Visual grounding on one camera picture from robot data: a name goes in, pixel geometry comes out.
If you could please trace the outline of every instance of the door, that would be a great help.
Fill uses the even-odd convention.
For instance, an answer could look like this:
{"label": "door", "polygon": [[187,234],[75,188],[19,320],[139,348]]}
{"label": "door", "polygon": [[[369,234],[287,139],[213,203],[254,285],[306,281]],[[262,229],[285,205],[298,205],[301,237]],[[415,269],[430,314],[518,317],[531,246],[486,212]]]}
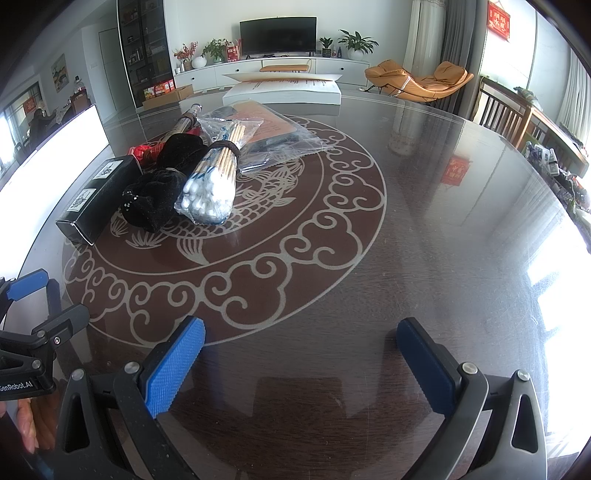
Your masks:
{"label": "door", "polygon": [[117,29],[111,28],[99,32],[99,42],[113,104],[117,113],[120,113],[134,105],[134,100],[129,91],[129,82],[125,73]]}

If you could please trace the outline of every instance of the television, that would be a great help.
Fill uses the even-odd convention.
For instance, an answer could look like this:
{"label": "television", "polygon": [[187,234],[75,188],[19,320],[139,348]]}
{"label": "television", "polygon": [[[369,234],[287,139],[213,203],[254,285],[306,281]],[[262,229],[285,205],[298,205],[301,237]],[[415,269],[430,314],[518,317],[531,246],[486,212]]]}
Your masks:
{"label": "television", "polygon": [[316,51],[316,17],[262,18],[240,22],[242,54]]}

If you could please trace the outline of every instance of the round dining table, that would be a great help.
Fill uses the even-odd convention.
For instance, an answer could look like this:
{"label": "round dining table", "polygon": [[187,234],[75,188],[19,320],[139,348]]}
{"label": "round dining table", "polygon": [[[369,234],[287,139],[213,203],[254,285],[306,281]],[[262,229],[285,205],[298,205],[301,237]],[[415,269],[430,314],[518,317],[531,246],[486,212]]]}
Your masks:
{"label": "round dining table", "polygon": [[[222,94],[105,124],[113,153],[162,135],[193,100],[211,110]],[[591,435],[591,257],[552,191],[500,135],[428,106],[343,91],[340,106],[270,107],[327,150],[240,174],[223,225],[175,215],[149,233],[115,212],[90,246],[52,212],[21,275],[45,268],[64,308],[90,311],[58,350],[58,391],[76,368],[141,362],[196,316],[205,346],[158,422],[200,479],[400,479],[443,421],[394,340],[414,317],[459,362],[529,372],[548,478],[561,478]],[[46,318],[33,295],[5,330]]]}

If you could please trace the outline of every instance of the black velvet bag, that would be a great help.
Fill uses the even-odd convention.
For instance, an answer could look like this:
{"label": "black velvet bag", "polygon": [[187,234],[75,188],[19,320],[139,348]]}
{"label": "black velvet bag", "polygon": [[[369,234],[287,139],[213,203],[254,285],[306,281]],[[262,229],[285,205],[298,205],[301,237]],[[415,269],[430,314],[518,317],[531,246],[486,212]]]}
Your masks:
{"label": "black velvet bag", "polygon": [[158,155],[157,168],[129,185],[121,203],[121,213],[128,223],[148,232],[159,231],[174,215],[174,202],[187,177],[193,173],[209,147],[200,137],[175,134]]}

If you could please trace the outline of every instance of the printed label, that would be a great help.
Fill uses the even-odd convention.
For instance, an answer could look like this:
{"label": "printed label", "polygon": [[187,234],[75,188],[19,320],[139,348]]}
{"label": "printed label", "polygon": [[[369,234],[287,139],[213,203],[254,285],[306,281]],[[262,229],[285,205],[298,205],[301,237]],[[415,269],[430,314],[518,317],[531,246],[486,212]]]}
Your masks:
{"label": "printed label", "polygon": [[92,177],[92,179],[96,180],[107,178],[109,175],[113,173],[114,169],[116,169],[121,162],[123,162],[123,160],[110,161],[109,163],[107,163],[107,165],[101,168],[99,172],[94,177]]}
{"label": "printed label", "polygon": [[84,189],[79,194],[78,197],[72,202],[70,207],[66,210],[67,212],[79,212],[82,210],[84,204],[88,201],[88,199],[92,196],[96,189]]}
{"label": "printed label", "polygon": [[8,385],[3,385],[0,387],[0,392],[10,392],[13,390],[24,390],[25,388],[32,388],[33,384],[29,381],[21,382],[21,383],[13,383]]}

